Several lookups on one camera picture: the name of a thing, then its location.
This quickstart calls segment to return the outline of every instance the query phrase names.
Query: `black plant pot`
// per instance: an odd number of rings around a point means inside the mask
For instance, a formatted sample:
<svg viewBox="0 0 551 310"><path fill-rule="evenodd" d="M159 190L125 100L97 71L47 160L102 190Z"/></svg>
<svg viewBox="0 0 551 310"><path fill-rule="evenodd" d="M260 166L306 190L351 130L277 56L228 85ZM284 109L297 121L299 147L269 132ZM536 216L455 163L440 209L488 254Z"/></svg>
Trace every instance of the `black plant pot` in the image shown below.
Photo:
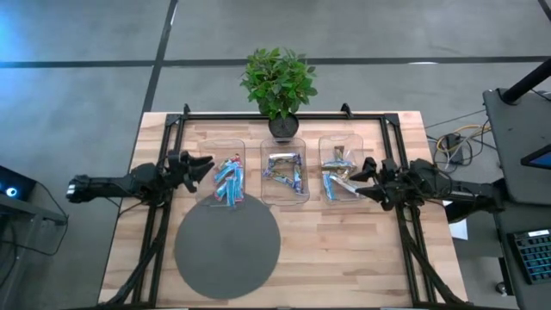
<svg viewBox="0 0 551 310"><path fill-rule="evenodd" d="M282 115L278 114L274 120L269 120L268 128L274 138L293 138L299 130L299 119L292 114L283 119Z"/></svg>

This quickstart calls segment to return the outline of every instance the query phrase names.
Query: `keyboard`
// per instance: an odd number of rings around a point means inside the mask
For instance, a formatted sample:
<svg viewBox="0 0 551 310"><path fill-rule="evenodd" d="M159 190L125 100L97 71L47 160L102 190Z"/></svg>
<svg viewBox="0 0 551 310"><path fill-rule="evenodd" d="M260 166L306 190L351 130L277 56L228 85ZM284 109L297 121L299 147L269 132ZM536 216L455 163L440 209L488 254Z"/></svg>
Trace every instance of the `keyboard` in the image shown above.
<svg viewBox="0 0 551 310"><path fill-rule="evenodd" d="M551 282L551 228L508 237L528 284Z"/></svg>

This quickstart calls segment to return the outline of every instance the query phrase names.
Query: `butcher block tabletop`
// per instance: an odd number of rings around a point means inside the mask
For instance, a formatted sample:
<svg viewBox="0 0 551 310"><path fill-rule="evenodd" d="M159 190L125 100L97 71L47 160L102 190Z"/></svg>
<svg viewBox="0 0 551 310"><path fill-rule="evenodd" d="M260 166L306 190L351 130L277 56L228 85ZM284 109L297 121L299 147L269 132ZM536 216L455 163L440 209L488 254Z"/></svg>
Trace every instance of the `butcher block tabletop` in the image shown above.
<svg viewBox="0 0 551 310"><path fill-rule="evenodd" d="M408 160L430 160L420 112L399 115ZM156 163L166 113L145 113L132 158L132 168ZM393 154L399 163L392 127ZM176 232L186 213L196 204L194 194L180 186L174 194L158 286L157 307L408 307L412 304L396 213L385 212L370 199L327 205L319 169L319 138L357 133L363 137L364 155L380 162L385 157L378 121L302 120L296 138L306 142L310 199L299 206L272 206L282 244L277 265L260 288L231 300L212 300L197 294L180 276L174 257ZM246 193L260 198L260 144L271 137L267 121L186 121L183 150L199 156L205 140L239 139L245 143ZM121 209L135 199L125 199ZM117 221L99 301L115 295L136 267L147 218L147 206L124 213ZM462 298L467 294L443 207L428 202L421 207L421 223L430 263ZM153 263L145 274L148 296ZM426 301L423 277L416 264L421 300Z"/></svg>

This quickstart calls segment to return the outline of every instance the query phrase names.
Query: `clear plastic container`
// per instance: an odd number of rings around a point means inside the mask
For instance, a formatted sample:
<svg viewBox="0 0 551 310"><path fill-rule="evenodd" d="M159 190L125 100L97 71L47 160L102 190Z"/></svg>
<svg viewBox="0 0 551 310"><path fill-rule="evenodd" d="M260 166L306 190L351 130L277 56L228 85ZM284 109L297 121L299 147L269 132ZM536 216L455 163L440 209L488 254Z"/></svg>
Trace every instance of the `clear plastic container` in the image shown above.
<svg viewBox="0 0 551 310"><path fill-rule="evenodd" d="M238 154L241 158L241 163L243 164L243 171L245 172L245 143L240 139L218 139L218 140L208 140L203 141L199 144L199 152L201 156L212 156L214 161L214 167L211 169L208 174L203 178L199 186L197 187L197 193L195 194L195 199L197 202L208 203L212 207L221 207L226 205L227 197L218 202L215 199L205 198L214 194L214 191L222 185L223 182L215 183L214 176L220 172L220 165L224 163L228 158L234 157ZM243 192L245 192L246 185L246 173L243 174Z"/></svg>
<svg viewBox="0 0 551 310"><path fill-rule="evenodd" d="M342 160L350 161L356 167L354 170L349 170L348 173L343 174L344 170L325 169L323 167L324 164L335 161L337 159L336 152L340 151L342 151ZM319 138L319 164L322 174L321 188L323 189L323 197L328 204L354 202L365 198L362 195L357 195L350 192L345 187L331 180L331 187L333 189L335 199L330 200L323 184L323 171L330 171L344 176L347 183L357 187L365 187L366 183L347 180L347 177L359 172L362 169L364 159L363 138L358 134L328 135Z"/></svg>
<svg viewBox="0 0 551 310"><path fill-rule="evenodd" d="M262 176L262 201L267 205L293 206L303 204L310 199L308 190L308 173L306 165L306 143L302 139L266 139L260 144L261 173L268 168L270 154L296 153L300 154L302 165L299 166L302 175L302 194L271 177ZM277 164L273 170L294 180L294 163Z"/></svg>

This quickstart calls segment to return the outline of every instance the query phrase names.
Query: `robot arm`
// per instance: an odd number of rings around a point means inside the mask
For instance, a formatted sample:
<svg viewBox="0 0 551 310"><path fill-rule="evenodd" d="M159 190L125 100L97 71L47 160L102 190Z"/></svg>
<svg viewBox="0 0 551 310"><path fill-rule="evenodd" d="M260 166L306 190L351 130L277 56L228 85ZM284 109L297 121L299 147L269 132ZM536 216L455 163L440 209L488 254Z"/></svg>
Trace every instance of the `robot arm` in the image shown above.
<svg viewBox="0 0 551 310"><path fill-rule="evenodd" d="M143 202L161 204L164 193L184 184L195 193L200 182L214 166L212 156L194 158L184 151L169 152L168 168L161 164L141 164L124 177L75 176L69 182L66 197L70 202L89 202L97 197L134 197Z"/></svg>

